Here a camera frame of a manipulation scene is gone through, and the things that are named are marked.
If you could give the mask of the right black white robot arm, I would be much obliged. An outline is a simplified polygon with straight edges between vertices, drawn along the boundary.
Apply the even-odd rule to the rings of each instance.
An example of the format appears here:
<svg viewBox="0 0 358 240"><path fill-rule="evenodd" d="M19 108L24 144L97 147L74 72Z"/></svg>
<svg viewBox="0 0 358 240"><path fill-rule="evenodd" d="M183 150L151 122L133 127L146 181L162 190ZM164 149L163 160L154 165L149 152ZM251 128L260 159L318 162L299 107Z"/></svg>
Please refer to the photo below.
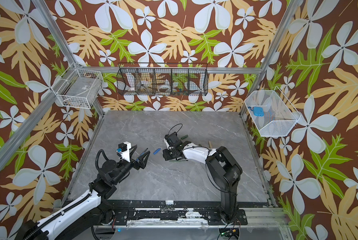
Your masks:
<svg viewBox="0 0 358 240"><path fill-rule="evenodd" d="M226 224L233 222L239 209L237 188L243 170L229 150L183 142L177 132L165 135L164 142L167 148L163 150L163 157L166 161L193 160L205 164L207 177L221 193L221 219Z"/></svg>

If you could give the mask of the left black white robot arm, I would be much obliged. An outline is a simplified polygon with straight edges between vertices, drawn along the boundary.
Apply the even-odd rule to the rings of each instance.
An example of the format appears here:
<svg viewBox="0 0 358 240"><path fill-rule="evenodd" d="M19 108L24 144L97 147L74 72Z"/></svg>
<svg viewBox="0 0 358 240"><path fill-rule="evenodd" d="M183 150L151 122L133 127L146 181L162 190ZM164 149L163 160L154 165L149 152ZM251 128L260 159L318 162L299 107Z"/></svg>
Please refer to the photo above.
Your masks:
<svg viewBox="0 0 358 240"><path fill-rule="evenodd" d="M89 189L73 202L37 222L28 221L16 232L17 240L71 240L88 228L93 228L107 215L113 213L109 198L117 190L132 169L144 169L151 152L145 149L133 158L137 146L129 142L119 144L118 161L107 157L103 149L95 158L97 178L89 183Z"/></svg>

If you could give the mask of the blue pen cap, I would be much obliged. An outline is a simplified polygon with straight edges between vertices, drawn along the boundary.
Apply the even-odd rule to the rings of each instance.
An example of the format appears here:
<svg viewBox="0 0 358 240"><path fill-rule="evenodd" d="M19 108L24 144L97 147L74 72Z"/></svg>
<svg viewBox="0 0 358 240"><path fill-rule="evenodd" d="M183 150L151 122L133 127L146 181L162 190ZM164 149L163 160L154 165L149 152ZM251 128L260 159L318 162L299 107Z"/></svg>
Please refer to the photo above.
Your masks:
<svg viewBox="0 0 358 240"><path fill-rule="evenodd" d="M156 155L159 151L161 150L161 148L158 148L157 150L154 151L154 155Z"/></svg>

